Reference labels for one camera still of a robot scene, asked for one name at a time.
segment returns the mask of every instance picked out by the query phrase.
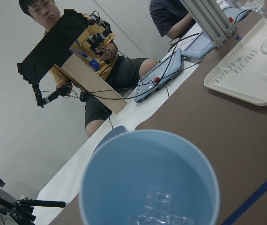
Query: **brown table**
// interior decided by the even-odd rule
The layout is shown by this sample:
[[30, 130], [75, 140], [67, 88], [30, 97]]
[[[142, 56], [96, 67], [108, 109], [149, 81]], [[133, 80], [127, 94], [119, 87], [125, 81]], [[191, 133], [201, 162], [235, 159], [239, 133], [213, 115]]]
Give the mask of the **brown table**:
[[[209, 159], [218, 177], [221, 208], [217, 224], [228, 218], [267, 180], [267, 106], [207, 89], [206, 75], [261, 17], [251, 12], [226, 44], [210, 52], [194, 73], [137, 129], [158, 129], [194, 143]], [[78, 197], [50, 223], [82, 224]], [[234, 224], [267, 225], [267, 192]]]

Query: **yellow shirt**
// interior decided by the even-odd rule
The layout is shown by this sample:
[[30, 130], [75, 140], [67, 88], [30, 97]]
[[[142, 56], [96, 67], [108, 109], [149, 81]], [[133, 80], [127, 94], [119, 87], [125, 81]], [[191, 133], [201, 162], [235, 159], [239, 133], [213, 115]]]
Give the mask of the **yellow shirt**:
[[[92, 50], [90, 49], [90, 44], [86, 41], [88, 39], [89, 36], [97, 34], [97, 33], [102, 33], [103, 29], [100, 28], [97, 24], [94, 24], [93, 26], [88, 26], [88, 28], [77, 38], [79, 45], [77, 44], [77, 42], [74, 42], [70, 49], [82, 52], [84, 54], [86, 54], [89, 58], [91, 59], [95, 59], [99, 65], [100, 65], [100, 70], [95, 71], [93, 69], [93, 67], [91, 67], [89, 65], [89, 60], [87, 58], [85, 58], [84, 56], [78, 54], [75, 52], [75, 55], [77, 57], [79, 57], [84, 63], [86, 63], [93, 71], [95, 71], [102, 79], [106, 80], [106, 78], [109, 76], [111, 69], [113, 67], [113, 65], [115, 64], [118, 55], [111, 60], [111, 63], [109, 65], [107, 65], [105, 62], [100, 61], [100, 57], [96, 56]], [[113, 39], [115, 38], [115, 34], [110, 34], [101, 44], [101, 47], [106, 47], [110, 42], [113, 41]], [[75, 87], [80, 88], [81, 92], [84, 92], [84, 89], [82, 88], [82, 86], [76, 81], [74, 80], [72, 77], [68, 77], [66, 74], [62, 73], [58, 66], [53, 66], [50, 71], [49, 71], [54, 79], [55, 82], [57, 84], [61, 83], [61, 82], [65, 82], [65, 81], [69, 81], [71, 80], [72, 83], [74, 84]]]

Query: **wine glass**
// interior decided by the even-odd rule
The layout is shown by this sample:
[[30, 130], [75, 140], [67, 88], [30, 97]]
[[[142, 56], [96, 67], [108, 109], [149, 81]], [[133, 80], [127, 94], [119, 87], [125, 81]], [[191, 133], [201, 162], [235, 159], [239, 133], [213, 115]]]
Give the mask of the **wine glass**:
[[[265, 8], [265, 0], [225, 0], [227, 4], [236, 8], [254, 10], [259, 13], [267, 25], [267, 12]], [[261, 46], [263, 54], [267, 55], [267, 40]]]

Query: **tripod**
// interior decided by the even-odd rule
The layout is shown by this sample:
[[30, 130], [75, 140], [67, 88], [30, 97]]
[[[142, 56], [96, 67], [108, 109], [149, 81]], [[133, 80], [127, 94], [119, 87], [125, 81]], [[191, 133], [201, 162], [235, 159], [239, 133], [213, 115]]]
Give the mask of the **tripod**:
[[[4, 185], [5, 183], [0, 179], [0, 188]], [[32, 221], [35, 221], [36, 217], [28, 210], [29, 206], [64, 208], [66, 203], [28, 199], [17, 200], [13, 204], [0, 197], [0, 205], [7, 209], [7, 214], [10, 215], [18, 225], [35, 225]]]

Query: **dark blue t-shirt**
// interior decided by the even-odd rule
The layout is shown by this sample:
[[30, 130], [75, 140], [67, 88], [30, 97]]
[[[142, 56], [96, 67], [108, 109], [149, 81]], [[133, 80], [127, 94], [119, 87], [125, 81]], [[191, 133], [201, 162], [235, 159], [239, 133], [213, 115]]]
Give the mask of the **dark blue t-shirt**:
[[151, 0], [149, 10], [152, 20], [162, 37], [189, 13], [179, 0]]

